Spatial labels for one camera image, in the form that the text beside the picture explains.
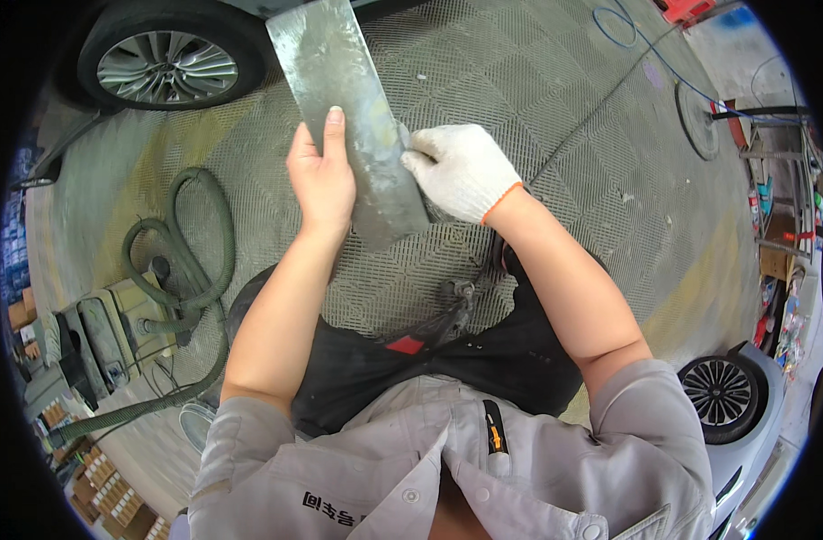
snap button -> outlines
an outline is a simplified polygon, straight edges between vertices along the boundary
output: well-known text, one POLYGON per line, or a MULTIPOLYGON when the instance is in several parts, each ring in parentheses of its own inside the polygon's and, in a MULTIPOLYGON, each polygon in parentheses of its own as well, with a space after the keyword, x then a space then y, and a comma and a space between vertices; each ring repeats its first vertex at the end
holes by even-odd
POLYGON ((420 500, 420 493, 416 489, 407 489, 403 491, 403 500, 407 503, 416 503, 420 500))
POLYGON ((600 525, 590 524, 582 532, 584 540, 594 540, 597 536, 600 536, 600 525))

black hose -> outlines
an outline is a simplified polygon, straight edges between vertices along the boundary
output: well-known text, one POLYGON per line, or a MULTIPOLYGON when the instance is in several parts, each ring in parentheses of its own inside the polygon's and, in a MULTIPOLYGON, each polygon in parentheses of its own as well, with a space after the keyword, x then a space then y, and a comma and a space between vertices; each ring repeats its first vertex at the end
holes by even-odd
POLYGON ((168 195, 165 200, 165 221, 148 218, 139 220, 132 226, 124 237, 124 245, 121 253, 124 270, 135 284, 157 303, 169 308, 179 309, 183 313, 180 320, 149 320, 138 321, 137 332, 141 333, 175 333, 194 328, 201 319, 201 311, 204 308, 211 308, 219 321, 220 326, 220 352, 210 372, 199 382, 188 388, 168 394, 167 396, 151 399, 140 404, 129 405, 123 409, 113 410, 93 418, 86 418, 78 422, 59 427, 49 433, 49 442, 55 448, 60 448, 67 441, 87 435, 97 429, 110 428, 117 424, 131 421, 138 416, 143 416, 157 410, 167 409, 183 405, 189 400, 197 397, 206 390, 211 383, 219 378, 225 361, 228 358, 228 340, 225 337, 225 312, 220 303, 220 297, 225 293, 228 284, 232 281, 234 273, 234 259, 236 256, 234 244, 234 223, 232 212, 228 207, 228 201, 222 193, 222 188, 216 178, 204 168, 190 167, 179 173, 171 186, 168 188, 168 195), (180 188, 190 180, 198 180, 201 187, 207 192, 207 198, 215 206, 220 218, 220 230, 222 232, 222 272, 213 283, 199 265, 198 260, 192 254, 187 245, 186 239, 180 232, 180 225, 177 222, 176 201, 180 188), (179 268, 182 275, 192 287, 195 296, 182 300, 169 294, 168 292, 154 287, 136 270, 132 264, 130 250, 139 232, 153 229, 168 243, 171 249, 172 261, 179 268))

